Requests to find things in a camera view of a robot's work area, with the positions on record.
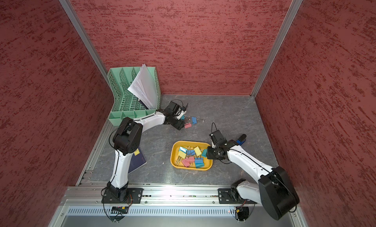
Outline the yellow plastic tray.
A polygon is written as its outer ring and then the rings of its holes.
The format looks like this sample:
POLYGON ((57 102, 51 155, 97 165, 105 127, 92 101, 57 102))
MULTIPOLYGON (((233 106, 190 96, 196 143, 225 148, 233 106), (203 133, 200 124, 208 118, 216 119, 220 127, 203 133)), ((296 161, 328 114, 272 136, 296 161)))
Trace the yellow plastic tray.
POLYGON ((207 171, 212 160, 207 158, 207 148, 203 142, 177 141, 172 148, 170 162, 177 169, 207 171))

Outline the yellow binder clip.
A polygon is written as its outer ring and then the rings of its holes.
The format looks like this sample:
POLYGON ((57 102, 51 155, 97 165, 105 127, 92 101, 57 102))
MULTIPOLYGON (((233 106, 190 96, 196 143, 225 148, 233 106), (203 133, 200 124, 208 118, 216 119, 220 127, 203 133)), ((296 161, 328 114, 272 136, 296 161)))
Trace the yellow binder clip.
POLYGON ((195 156, 196 157, 201 157, 202 156, 203 150, 201 150, 198 146, 195 147, 193 150, 195 152, 195 156))
POLYGON ((179 151, 178 152, 178 158, 177 158, 177 160, 175 162, 175 165, 178 165, 185 158, 186 158, 186 153, 183 152, 183 151, 179 151))

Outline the teal binder clip bottom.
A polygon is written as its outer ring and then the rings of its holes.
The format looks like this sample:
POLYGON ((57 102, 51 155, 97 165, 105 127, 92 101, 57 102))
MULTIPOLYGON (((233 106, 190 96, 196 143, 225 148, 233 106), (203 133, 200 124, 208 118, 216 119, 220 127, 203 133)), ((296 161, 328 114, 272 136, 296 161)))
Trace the teal binder clip bottom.
POLYGON ((204 163, 195 163, 195 167, 196 167, 196 168, 202 168, 202 167, 204 167, 204 166, 205 166, 204 163))

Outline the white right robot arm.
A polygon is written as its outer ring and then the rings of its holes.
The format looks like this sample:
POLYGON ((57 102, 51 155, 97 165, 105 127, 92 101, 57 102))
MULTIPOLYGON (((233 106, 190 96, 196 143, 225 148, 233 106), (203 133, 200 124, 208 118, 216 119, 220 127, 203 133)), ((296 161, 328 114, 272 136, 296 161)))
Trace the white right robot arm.
POLYGON ((269 166, 246 152, 237 142, 230 140, 222 145, 207 148, 207 158, 211 160, 227 159, 245 171, 257 183, 240 179, 230 186, 227 192, 219 192, 219 200, 228 203, 244 204, 247 201, 259 203, 275 220, 292 212, 300 199, 282 167, 269 166))

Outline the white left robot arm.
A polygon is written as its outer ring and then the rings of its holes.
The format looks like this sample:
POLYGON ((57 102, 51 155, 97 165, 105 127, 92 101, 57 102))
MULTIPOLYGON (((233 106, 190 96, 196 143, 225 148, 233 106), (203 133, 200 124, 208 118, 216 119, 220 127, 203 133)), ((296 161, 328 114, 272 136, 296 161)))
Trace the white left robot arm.
POLYGON ((113 174, 107 183, 108 191, 114 199, 123 203, 128 198, 128 172, 134 152, 139 148, 142 133, 159 125, 171 125, 177 130, 184 127, 182 117, 184 109, 176 113, 169 109, 156 111, 140 119, 126 117, 113 136, 113 148, 116 152, 116 161, 113 174))

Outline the white paper stack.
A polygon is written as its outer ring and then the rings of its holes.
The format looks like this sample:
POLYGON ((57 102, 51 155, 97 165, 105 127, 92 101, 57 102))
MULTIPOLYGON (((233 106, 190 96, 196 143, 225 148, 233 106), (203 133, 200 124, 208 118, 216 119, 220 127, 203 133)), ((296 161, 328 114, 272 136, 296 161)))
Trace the white paper stack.
POLYGON ((158 96, 155 81, 145 64, 141 66, 127 90, 141 100, 148 109, 157 109, 158 96))

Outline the green plastic file organizer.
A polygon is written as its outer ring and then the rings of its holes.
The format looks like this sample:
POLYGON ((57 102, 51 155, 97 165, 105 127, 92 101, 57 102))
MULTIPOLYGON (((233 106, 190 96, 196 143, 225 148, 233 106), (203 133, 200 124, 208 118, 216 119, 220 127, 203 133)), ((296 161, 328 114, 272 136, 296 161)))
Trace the green plastic file organizer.
POLYGON ((114 96, 114 104, 109 113, 108 120, 113 126, 119 126, 125 117, 131 119, 142 118, 153 114, 160 108, 162 97, 157 68, 148 67, 147 69, 153 78, 157 91, 157 107, 155 109, 146 109, 139 102, 139 99, 128 91, 128 88, 140 71, 139 67, 115 67, 109 70, 107 77, 114 96))

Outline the dark blue notebook yellow label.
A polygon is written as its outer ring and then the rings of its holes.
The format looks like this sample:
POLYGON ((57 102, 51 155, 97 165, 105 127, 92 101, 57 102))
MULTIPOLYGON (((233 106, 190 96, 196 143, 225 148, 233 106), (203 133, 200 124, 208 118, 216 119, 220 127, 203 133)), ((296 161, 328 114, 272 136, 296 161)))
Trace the dark blue notebook yellow label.
POLYGON ((146 158, 139 147, 132 155, 128 173, 130 174, 134 172, 135 170, 146 165, 146 163, 147 163, 146 158))

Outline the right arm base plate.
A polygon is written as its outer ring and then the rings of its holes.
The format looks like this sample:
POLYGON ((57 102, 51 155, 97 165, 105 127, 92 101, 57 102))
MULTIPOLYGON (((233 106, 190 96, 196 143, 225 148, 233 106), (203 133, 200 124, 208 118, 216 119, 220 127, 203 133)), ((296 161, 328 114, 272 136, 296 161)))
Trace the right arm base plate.
POLYGON ((217 191, 220 204, 256 204, 256 202, 252 200, 241 198, 235 189, 219 188, 217 191))

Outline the aluminium front rail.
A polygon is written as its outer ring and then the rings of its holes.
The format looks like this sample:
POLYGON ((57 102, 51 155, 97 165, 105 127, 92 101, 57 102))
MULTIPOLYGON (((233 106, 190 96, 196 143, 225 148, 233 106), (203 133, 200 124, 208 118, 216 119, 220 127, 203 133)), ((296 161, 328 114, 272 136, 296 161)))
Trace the aluminium front rail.
MULTIPOLYGON (((101 204, 104 182, 82 184, 67 188, 60 206, 101 204)), ((130 184, 129 188, 142 188, 136 206, 219 206, 218 190, 229 185, 194 184, 130 184)))

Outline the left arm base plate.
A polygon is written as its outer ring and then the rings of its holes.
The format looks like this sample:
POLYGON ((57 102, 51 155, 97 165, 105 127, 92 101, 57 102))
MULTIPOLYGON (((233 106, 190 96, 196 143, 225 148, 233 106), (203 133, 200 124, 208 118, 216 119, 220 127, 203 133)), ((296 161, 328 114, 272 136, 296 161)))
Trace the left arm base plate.
POLYGON ((142 188, 105 188, 102 195, 103 204, 125 203, 125 204, 139 204, 143 195, 142 188))

